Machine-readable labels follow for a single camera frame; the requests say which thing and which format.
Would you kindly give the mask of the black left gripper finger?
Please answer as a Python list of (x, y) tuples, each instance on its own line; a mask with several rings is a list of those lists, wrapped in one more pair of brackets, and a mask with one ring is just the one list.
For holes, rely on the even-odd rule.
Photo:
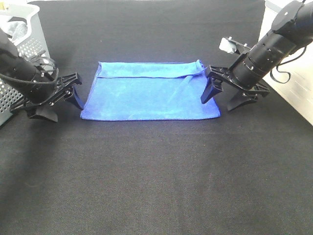
[(75, 107), (77, 107), (80, 110), (84, 109), (84, 103), (80, 99), (75, 87), (72, 87), (69, 91), (67, 91), (64, 100), (66, 102), (73, 104)]
[(52, 122), (58, 121), (57, 114), (53, 110), (45, 106), (35, 107), (26, 112), (27, 112), (27, 116), (30, 119), (42, 119), (42, 120), (47, 120), (47, 121), (52, 121)]

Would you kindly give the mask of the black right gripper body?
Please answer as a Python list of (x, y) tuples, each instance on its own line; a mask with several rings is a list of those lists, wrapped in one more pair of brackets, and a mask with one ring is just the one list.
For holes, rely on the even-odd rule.
[(248, 94), (260, 94), (262, 97), (265, 97), (269, 94), (269, 89), (266, 85), (263, 85), (261, 83), (256, 83), (252, 86), (252, 88), (244, 88), (241, 85), (239, 85), (238, 82), (236, 82), (234, 79), (234, 75), (229, 71), (228, 68), (225, 67), (215, 67), (209, 65), (206, 68), (206, 78), (213, 78), (221, 80), (222, 82), (225, 82), (226, 84), (236, 88), (237, 90), (241, 92), (245, 92)]

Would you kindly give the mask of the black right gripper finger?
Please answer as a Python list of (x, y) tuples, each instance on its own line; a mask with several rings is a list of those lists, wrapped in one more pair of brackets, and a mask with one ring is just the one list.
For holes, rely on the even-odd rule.
[(218, 79), (209, 78), (206, 87), (201, 95), (201, 103), (206, 104), (215, 95), (223, 92), (222, 81)]
[(238, 91), (228, 102), (227, 110), (232, 111), (238, 107), (255, 103), (257, 101), (257, 94), (248, 94)]

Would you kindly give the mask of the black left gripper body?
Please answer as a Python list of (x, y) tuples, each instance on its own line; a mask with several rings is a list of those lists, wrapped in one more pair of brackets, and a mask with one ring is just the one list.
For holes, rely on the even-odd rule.
[(15, 80), (10, 85), (22, 94), (22, 98), (14, 102), (10, 111), (15, 113), (20, 110), (31, 110), (35, 107), (52, 106), (64, 100), (67, 91), (75, 85), (82, 84), (78, 73), (53, 77), (44, 73), (43, 77), (36, 75), (31, 81)]

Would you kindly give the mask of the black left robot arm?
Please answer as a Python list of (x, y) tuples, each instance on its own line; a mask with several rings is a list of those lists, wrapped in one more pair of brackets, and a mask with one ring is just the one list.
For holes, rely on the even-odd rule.
[(57, 122), (58, 116), (50, 107), (61, 99), (83, 110), (84, 103), (75, 89), (82, 78), (78, 73), (59, 76), (56, 62), (43, 54), (22, 56), (8, 35), (0, 32), (0, 78), (22, 94), (10, 112), (24, 110), (30, 119)]

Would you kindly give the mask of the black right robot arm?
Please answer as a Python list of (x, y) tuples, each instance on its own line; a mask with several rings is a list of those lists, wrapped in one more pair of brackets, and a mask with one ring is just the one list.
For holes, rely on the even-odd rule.
[(283, 65), (283, 59), (299, 49), (305, 49), (313, 41), (313, 4), (293, 0), (274, 18), (270, 30), (253, 47), (241, 44), (230, 37), (222, 38), (220, 49), (238, 54), (228, 68), (209, 66), (207, 84), (201, 102), (207, 103), (223, 91), (225, 82), (238, 91), (227, 104), (228, 111), (255, 103), (265, 97), (269, 89), (261, 79), (272, 74), (273, 68)]

